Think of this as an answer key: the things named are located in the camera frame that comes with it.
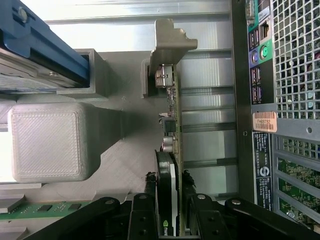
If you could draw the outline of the green RAM stick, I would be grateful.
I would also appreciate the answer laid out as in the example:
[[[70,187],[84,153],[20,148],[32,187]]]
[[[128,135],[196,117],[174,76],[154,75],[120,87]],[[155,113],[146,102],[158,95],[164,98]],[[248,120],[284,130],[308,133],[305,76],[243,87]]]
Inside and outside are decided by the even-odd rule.
[[[63,218],[82,207],[90,204],[89,201],[60,201],[60,202],[25,202],[9,213],[0,213],[0,221],[21,219]]]

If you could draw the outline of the green motherboard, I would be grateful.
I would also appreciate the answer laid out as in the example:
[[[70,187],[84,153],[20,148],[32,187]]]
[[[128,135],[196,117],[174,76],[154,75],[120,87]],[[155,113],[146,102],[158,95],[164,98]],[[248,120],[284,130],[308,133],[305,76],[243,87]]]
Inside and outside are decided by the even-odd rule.
[[[276,158],[277,211],[315,232],[320,231],[320,172]]]

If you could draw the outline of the orange service tag sticker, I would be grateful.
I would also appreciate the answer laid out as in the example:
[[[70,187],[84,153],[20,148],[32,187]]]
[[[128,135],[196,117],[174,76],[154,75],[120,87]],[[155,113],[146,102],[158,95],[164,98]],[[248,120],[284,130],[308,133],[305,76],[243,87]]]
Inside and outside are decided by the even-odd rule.
[[[252,114],[252,127],[255,131],[276,133],[278,116],[273,111],[254,112]]]

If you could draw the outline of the grey printed parts rack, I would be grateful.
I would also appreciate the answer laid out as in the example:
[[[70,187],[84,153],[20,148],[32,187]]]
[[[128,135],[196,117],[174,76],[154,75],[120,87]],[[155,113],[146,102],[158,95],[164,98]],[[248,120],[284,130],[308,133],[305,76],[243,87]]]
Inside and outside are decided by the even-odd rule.
[[[28,170],[49,168],[71,173],[79,158],[99,168],[82,181],[44,181],[26,196],[35,201],[92,200],[102,194],[141,192],[145,176],[156,170],[155,150],[161,145],[158,114],[165,112],[162,97],[142,96],[142,64],[147,51],[105,52],[110,96],[68,99],[63,96],[32,95],[19,106],[45,107],[42,118],[18,117],[22,140],[17,153]]]

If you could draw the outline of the dark grey open PC case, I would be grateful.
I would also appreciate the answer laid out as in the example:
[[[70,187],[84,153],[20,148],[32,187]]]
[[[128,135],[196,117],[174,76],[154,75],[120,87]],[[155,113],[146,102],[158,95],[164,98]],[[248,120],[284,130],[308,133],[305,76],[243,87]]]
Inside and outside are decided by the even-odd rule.
[[[299,224],[277,211],[276,163],[320,172],[320,0],[231,0],[231,26],[239,198]]]

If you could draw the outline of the hard disk in blue carrier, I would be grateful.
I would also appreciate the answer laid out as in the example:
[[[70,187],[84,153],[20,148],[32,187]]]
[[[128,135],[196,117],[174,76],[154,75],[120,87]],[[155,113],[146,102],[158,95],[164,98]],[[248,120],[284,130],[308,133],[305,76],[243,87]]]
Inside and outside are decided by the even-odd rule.
[[[90,86],[90,62],[21,0],[0,0],[0,94]]]

